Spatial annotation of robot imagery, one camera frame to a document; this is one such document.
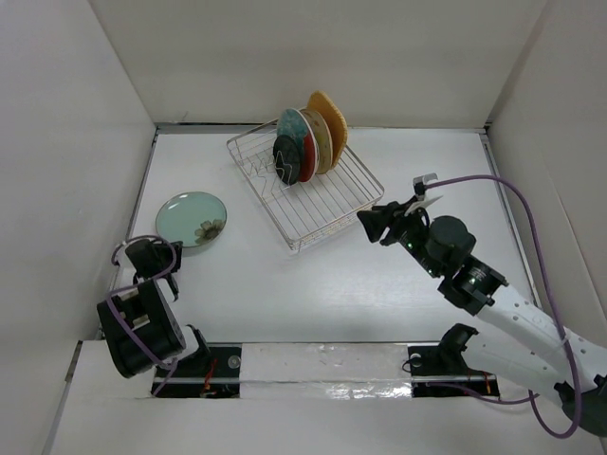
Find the black round plate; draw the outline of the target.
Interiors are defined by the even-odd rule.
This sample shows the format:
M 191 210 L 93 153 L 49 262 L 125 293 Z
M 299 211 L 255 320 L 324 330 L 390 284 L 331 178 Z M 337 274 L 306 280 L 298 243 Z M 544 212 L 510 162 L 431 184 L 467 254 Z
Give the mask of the black round plate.
M 287 135 L 277 136 L 272 154 L 275 172 L 280 180 L 288 186 L 297 183 L 300 180 L 304 152 L 295 140 Z

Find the beige bird painted plate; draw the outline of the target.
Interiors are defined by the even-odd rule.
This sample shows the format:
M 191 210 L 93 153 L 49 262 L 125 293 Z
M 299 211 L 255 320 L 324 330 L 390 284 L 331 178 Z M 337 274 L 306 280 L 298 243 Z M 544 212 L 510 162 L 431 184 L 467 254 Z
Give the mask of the beige bird painted plate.
M 333 162 L 333 141 L 329 127 L 319 112 L 304 108 L 302 113 L 312 129 L 318 145 L 319 165 L 316 174 L 327 173 Z

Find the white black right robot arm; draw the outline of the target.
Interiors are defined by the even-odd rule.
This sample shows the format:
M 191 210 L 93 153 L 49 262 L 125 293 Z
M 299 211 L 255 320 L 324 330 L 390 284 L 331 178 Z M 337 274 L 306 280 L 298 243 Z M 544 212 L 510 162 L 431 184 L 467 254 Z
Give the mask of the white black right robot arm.
M 512 337 L 507 348 L 479 330 L 456 324 L 443 336 L 438 361 L 450 373 L 465 367 L 500 375 L 539 394 L 583 430 L 606 434 L 606 350 L 560 330 L 506 278 L 475 258 L 476 239 L 453 216 L 430 219 L 422 209 L 393 202 L 357 214 L 370 242 L 399 244 L 433 278 L 453 306 Z

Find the orange ribbed rectangular plate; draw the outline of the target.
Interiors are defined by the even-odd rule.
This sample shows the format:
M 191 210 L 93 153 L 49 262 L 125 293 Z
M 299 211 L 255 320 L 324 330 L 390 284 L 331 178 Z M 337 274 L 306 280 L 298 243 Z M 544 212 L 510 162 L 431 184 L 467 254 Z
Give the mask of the orange ribbed rectangular plate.
M 321 90 L 317 90 L 310 95 L 307 108 L 318 112 L 328 126 L 332 139 L 330 170 L 333 170 L 340 161 L 341 154 L 347 145 L 348 126 L 346 119 L 337 105 Z

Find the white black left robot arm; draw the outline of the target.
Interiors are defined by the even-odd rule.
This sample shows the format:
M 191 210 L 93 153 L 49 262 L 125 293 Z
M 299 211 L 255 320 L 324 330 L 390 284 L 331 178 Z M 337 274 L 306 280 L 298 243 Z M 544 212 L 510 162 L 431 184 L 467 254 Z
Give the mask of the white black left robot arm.
M 250 343 L 396 343 L 404 316 L 381 290 L 378 263 L 359 253 L 333 261 L 275 259 L 255 233 L 224 234 L 225 209 L 175 205 L 156 233 L 127 240 L 112 260 L 132 268 L 129 286 L 97 307 L 119 373 L 233 378 L 230 365 Z

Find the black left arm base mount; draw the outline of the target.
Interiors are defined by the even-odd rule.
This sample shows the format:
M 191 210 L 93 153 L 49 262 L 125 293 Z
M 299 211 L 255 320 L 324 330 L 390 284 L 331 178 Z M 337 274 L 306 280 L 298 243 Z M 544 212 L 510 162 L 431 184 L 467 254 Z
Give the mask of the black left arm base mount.
M 241 344 L 211 344 L 210 354 L 189 355 L 175 372 L 157 370 L 151 386 L 158 398 L 223 399 L 240 396 Z

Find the red teal flower plate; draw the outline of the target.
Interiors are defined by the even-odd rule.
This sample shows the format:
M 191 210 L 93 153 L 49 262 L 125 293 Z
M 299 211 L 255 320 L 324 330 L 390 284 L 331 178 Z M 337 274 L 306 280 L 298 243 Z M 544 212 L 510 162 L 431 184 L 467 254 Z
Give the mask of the red teal flower plate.
M 312 129 L 303 113 L 294 108 L 285 109 L 278 118 L 276 135 L 287 135 L 293 138 L 303 150 L 302 169 L 300 180 L 297 183 L 308 182 L 318 168 L 319 152 Z

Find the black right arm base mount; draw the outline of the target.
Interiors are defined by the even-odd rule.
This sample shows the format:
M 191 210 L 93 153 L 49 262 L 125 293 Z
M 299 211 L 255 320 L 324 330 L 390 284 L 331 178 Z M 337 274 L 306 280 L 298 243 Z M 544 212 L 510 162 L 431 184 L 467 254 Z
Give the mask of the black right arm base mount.
M 414 344 L 401 370 L 413 380 L 414 398 L 470 396 L 469 390 L 482 397 L 499 398 L 495 375 L 471 370 L 463 360 L 446 360 L 437 344 Z

